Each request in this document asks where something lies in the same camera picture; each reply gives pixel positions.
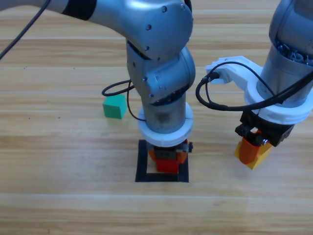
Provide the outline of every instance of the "red lego brick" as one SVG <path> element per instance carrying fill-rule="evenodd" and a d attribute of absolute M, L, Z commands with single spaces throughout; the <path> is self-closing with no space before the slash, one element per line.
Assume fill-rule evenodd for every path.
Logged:
<path fill-rule="evenodd" d="M 178 160 L 156 159 L 156 169 L 158 172 L 177 174 L 179 172 L 179 162 Z"/>

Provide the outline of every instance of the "black square outline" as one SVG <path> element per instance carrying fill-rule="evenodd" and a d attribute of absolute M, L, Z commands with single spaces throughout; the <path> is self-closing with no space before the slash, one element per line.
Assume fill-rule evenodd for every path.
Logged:
<path fill-rule="evenodd" d="M 189 183 L 188 157 L 184 164 L 179 165 L 179 173 L 147 173 L 148 149 L 145 140 L 139 140 L 138 161 L 135 182 L 183 182 Z"/>

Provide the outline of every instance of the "green cube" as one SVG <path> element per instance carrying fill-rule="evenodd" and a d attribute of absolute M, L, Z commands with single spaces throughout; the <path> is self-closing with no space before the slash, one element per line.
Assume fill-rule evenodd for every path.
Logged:
<path fill-rule="evenodd" d="M 126 98 L 122 94 L 109 96 L 103 103 L 104 115 L 107 118 L 123 119 L 126 109 Z"/>

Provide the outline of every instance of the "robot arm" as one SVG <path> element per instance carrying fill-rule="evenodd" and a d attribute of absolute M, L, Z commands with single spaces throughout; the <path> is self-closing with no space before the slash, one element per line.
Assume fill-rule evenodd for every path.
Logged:
<path fill-rule="evenodd" d="M 263 68 L 238 56 L 220 58 L 207 66 L 207 71 L 225 61 L 243 63 L 256 71 L 275 94 L 298 82 L 313 71 L 313 1 L 281 0 L 270 25 L 269 37 L 272 47 Z M 219 79 L 213 83 L 233 80 L 245 91 L 247 104 L 272 97 L 269 89 L 246 68 L 229 64 L 221 66 L 217 72 Z M 243 137 L 237 154 L 244 164 L 250 168 L 257 166 L 264 160 L 258 154 L 268 154 L 266 145 L 279 145 L 296 124 L 309 116 L 313 110 L 312 87 L 313 81 L 282 103 L 243 113 L 242 125 L 236 128 L 236 133 Z"/>
<path fill-rule="evenodd" d="M 0 0 L 0 10 L 45 0 Z M 191 134 L 185 92 L 195 80 L 186 47 L 192 12 L 181 0 L 51 0 L 49 10 L 100 24 L 126 38 L 127 68 L 141 96 L 139 129 L 150 144 L 172 147 Z"/>
<path fill-rule="evenodd" d="M 0 10 L 41 7 L 45 0 L 2 0 Z M 181 0 L 51 0 L 49 10 L 111 28 L 146 58 L 166 60 L 186 46 L 193 28 Z"/>

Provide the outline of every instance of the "yellow block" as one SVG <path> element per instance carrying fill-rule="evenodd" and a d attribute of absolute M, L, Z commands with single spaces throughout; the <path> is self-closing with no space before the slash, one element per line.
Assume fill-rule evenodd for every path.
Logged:
<path fill-rule="evenodd" d="M 235 155 L 237 158 L 239 158 L 240 146 L 241 146 L 241 142 L 238 143 L 236 151 L 235 151 Z M 259 150 L 258 159 L 247 164 L 246 166 L 249 167 L 251 170 L 255 169 L 259 164 L 261 164 L 266 159 L 266 157 L 270 154 L 272 148 L 273 148 L 273 145 L 271 145 L 270 143 L 267 143 L 266 145 L 262 145 Z"/>

